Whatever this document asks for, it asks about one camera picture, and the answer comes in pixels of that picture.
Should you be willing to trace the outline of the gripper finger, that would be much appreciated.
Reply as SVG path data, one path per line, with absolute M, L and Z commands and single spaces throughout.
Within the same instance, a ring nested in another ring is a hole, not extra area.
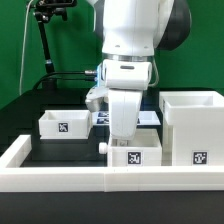
M 127 146 L 128 145 L 128 141 L 127 140 L 117 140 L 116 145 L 117 146 Z

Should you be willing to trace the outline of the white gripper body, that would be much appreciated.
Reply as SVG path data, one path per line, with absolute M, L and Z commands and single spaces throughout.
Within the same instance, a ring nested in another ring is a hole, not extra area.
M 110 135 L 117 140 L 134 138 L 139 116 L 142 91 L 108 91 Z

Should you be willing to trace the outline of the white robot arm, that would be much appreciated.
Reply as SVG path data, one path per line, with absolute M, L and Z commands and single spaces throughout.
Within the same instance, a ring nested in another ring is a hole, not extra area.
M 154 53 L 174 50 L 188 37 L 187 0 L 86 0 L 94 9 L 94 31 L 103 39 L 98 85 L 86 98 L 96 109 L 106 97 L 110 139 L 121 146 L 135 136 L 142 95 L 157 71 Z

